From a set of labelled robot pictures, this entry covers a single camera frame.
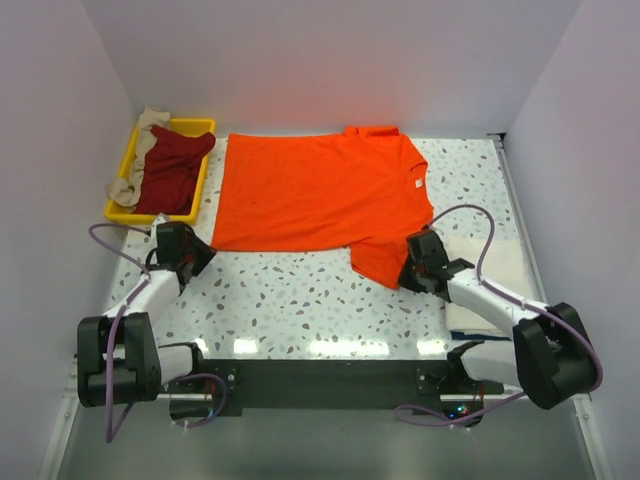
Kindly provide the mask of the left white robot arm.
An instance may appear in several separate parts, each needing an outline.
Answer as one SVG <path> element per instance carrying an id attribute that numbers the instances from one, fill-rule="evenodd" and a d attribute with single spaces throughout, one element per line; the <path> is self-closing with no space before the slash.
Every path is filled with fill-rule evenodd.
<path id="1" fill-rule="evenodd" d="M 153 401 L 161 387 L 174 382 L 185 392 L 200 390 L 207 380 L 202 353 L 193 342 L 159 346 L 153 326 L 216 255 L 193 228 L 157 218 L 148 230 L 134 230 L 150 240 L 144 260 L 89 235 L 101 246 L 131 262 L 140 272 L 133 289 L 105 313 L 79 323 L 77 391 L 87 407 Z"/>

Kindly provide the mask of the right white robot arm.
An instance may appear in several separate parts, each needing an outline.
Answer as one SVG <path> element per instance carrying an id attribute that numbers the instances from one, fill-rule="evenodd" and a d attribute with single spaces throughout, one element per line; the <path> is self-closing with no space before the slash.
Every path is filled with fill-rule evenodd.
<path id="1" fill-rule="evenodd" d="M 485 380 L 513 385 L 549 410 L 600 386 L 603 368 L 574 307 L 528 300 L 490 281 L 480 263 L 450 258 L 432 229 L 410 235 L 407 247 L 401 286 L 470 311 L 506 337 L 459 348 L 445 369 L 452 390 L 466 393 Z"/>

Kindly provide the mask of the orange t-shirt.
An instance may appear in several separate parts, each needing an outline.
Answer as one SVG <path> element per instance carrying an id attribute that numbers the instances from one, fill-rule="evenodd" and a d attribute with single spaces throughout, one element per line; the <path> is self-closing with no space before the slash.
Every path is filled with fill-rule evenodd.
<path id="1" fill-rule="evenodd" d="M 396 127 L 228 138 L 211 244 L 228 252 L 347 247 L 352 269 L 399 285 L 406 239 L 433 218 L 428 162 Z"/>

